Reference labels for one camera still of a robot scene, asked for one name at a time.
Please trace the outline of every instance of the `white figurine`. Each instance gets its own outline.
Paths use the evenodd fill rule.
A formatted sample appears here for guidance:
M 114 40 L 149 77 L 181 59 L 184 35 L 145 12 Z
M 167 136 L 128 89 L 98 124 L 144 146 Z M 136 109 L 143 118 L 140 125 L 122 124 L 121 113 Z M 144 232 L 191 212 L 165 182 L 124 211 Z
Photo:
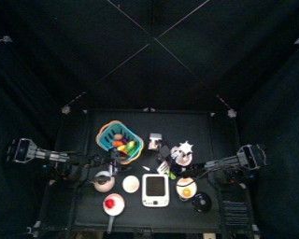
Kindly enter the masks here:
M 192 146 L 187 141 L 179 147 L 171 149 L 171 157 L 175 160 L 176 164 L 180 166 L 187 166 L 192 161 Z

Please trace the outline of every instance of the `screen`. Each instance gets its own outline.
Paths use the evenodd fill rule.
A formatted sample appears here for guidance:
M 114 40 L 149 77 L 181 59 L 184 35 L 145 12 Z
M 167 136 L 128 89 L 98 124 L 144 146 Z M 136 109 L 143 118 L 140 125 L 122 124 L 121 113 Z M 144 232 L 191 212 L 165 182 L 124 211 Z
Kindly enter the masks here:
M 148 176 L 145 179 L 145 195 L 149 197 L 164 196 L 164 177 L 163 176 Z

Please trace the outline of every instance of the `toy fruit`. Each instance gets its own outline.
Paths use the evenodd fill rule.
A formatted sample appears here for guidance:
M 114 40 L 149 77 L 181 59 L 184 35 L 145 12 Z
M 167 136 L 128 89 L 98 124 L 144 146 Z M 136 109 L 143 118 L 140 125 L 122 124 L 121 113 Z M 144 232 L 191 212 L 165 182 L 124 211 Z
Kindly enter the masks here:
M 122 135 L 121 134 L 114 134 L 114 140 L 121 140 L 122 139 Z
M 129 141 L 126 144 L 125 144 L 125 151 L 129 152 L 132 149 L 134 148 L 134 141 Z
M 191 190 L 188 188 L 184 188 L 181 191 L 181 194 L 184 197 L 189 197 L 191 196 Z
M 124 145 L 122 141 L 114 140 L 112 142 L 112 147 L 114 147 L 114 148 L 117 148 L 118 146 L 122 146 L 122 145 Z
M 125 145 L 118 146 L 118 147 L 117 147 L 117 151 L 120 151 L 120 152 L 122 152 L 124 154 L 126 154 Z
M 105 205 L 105 207 L 106 208 L 113 208 L 113 206 L 114 206 L 114 200 L 112 199 L 112 198 L 109 198 L 109 199 L 106 199 L 105 201 L 104 201 L 104 205 Z

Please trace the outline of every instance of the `white bowl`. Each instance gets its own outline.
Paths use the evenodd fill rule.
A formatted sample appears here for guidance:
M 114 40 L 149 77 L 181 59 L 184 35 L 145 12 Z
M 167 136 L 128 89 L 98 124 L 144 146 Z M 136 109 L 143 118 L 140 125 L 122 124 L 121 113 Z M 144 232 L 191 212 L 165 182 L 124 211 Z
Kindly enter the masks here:
M 137 191 L 140 187 L 140 181 L 134 176 L 128 176 L 122 181 L 122 188 L 128 193 Z

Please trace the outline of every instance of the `cup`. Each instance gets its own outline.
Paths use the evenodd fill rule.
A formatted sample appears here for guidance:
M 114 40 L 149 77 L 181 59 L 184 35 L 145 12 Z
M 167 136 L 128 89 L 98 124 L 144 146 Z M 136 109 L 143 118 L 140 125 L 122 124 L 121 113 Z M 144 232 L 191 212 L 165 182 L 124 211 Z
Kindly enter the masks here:
M 196 182 L 192 178 L 181 178 L 176 185 L 177 196 L 181 201 L 187 201 L 196 194 Z

